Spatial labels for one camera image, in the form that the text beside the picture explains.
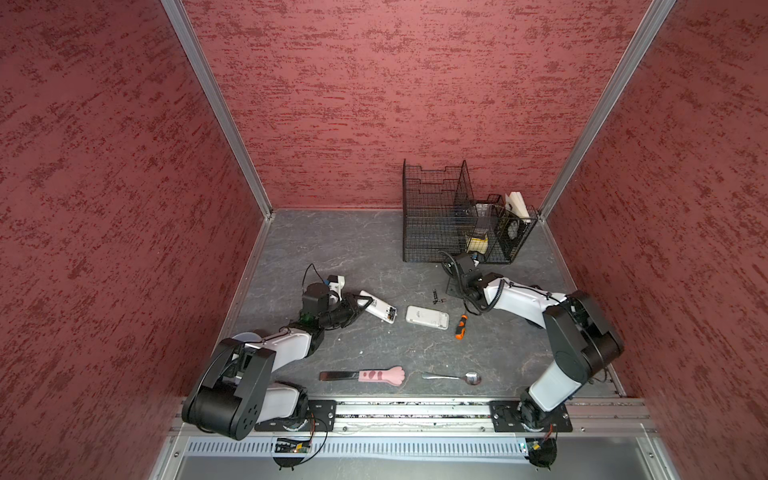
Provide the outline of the grey white remote control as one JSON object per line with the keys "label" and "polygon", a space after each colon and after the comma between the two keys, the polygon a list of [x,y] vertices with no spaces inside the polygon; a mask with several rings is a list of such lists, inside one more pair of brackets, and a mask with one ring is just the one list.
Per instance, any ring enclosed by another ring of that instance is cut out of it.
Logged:
{"label": "grey white remote control", "polygon": [[450,317],[447,313],[410,305],[405,320],[409,324],[438,330],[447,330]]}

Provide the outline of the orange black screwdriver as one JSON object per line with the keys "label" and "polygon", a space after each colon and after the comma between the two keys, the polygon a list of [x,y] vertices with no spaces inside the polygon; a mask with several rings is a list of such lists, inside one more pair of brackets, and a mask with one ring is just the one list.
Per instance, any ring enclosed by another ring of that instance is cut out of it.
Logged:
{"label": "orange black screwdriver", "polygon": [[465,337],[467,322],[468,316],[466,314],[462,315],[454,333],[454,336],[457,340],[462,340]]}

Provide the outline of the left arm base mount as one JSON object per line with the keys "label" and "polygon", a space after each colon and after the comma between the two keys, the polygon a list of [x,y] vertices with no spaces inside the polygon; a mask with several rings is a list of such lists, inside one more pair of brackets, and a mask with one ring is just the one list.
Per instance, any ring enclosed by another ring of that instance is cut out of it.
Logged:
{"label": "left arm base mount", "polygon": [[307,409],[301,418],[292,417],[268,420],[256,424],[253,431],[288,434],[308,434],[313,429],[319,429],[321,433],[333,431],[338,406],[337,401],[310,399],[305,406]]}

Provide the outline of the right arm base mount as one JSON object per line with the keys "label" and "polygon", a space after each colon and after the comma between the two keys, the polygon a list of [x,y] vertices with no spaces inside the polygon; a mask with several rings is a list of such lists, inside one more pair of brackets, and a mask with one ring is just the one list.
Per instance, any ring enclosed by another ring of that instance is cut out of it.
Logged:
{"label": "right arm base mount", "polygon": [[532,401],[495,400],[488,403],[497,433],[571,433],[573,426],[565,404],[545,412]]}

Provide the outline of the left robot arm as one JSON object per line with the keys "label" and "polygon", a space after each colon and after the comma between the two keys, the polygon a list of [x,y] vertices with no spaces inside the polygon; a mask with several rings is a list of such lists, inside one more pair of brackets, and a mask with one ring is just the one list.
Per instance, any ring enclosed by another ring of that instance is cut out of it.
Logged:
{"label": "left robot arm", "polygon": [[244,332],[221,340],[183,403],[182,420],[233,440],[244,439],[262,423],[289,429],[309,423],[306,389],[277,382],[272,374],[314,354],[327,331],[351,325],[373,304],[370,295],[346,293],[331,303],[333,296],[305,302],[298,320],[274,335]]}

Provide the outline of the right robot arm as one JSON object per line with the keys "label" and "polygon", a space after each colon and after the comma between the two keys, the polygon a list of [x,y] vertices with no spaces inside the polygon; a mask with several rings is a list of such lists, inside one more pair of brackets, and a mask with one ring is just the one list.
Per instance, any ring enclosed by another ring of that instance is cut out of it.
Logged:
{"label": "right robot arm", "polygon": [[556,410],[625,350],[596,301],[582,291],[549,292],[483,273],[466,255],[448,256],[441,267],[471,314],[505,311],[547,333],[553,361],[521,394],[517,407],[518,421],[530,431],[550,426]]}

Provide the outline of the white air conditioner remote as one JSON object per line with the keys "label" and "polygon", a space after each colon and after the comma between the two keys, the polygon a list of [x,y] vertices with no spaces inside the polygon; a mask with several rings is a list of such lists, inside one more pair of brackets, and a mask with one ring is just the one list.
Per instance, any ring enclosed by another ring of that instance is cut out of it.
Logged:
{"label": "white air conditioner remote", "polygon": [[368,308],[361,309],[385,323],[393,324],[395,322],[397,309],[394,306],[365,290],[361,290],[359,294],[370,295],[373,297],[373,303]]}

